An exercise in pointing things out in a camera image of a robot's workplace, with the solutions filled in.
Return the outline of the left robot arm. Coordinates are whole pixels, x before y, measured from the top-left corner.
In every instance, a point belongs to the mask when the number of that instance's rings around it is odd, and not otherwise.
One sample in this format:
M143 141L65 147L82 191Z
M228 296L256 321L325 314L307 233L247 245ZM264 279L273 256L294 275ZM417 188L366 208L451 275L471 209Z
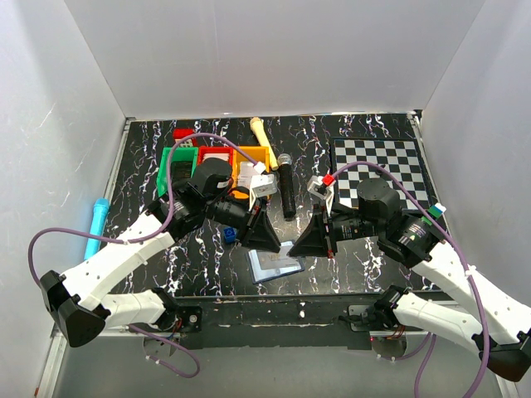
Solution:
M186 314L162 288L140 294L112 294L113 287L206 220L236 229L236 242L251 250L280 251L280 240L267 215L267 198L276 191L275 176L257 163L247 200L234 197L231 165L209 158L194 174L172 183L114 243L88 260L39 280L46 310L71 347L82 347L107 328L144 323L171 330Z

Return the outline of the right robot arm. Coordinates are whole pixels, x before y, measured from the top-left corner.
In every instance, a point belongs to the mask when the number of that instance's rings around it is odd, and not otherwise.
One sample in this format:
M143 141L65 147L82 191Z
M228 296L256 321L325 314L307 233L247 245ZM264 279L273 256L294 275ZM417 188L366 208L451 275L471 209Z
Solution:
M350 323L424 329L485 359L496 375L520 381L530 368L530 308L473 268L464 269L436 223L420 211L402 209L398 192L384 179L360 182L357 194L355 208L326 202L314 205L309 225L288 255L331 258L342 241L376 238L387 257L428 278L460 309L391 286L372 306L348 316Z

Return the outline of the navy blue card holder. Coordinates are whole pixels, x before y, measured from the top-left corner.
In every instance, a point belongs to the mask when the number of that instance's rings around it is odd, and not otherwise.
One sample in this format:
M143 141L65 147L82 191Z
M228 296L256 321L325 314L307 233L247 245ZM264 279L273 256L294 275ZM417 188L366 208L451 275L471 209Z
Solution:
M292 246L290 241L285 242L278 253L250 250L247 253L247 260L250 266L252 283L260 284L303 272L303 262L297 257L288 256Z

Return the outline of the white VIP credit card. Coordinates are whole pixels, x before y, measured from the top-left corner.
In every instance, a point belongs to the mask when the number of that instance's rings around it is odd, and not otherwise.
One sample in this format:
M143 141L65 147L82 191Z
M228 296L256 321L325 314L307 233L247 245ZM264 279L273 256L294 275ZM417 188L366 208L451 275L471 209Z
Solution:
M269 251L258 251L257 259L261 269L283 269L295 267L298 269L300 267L300 262L296 258L288 256L288 252L293 246L292 241L283 242L280 246L280 251L278 253L273 253Z

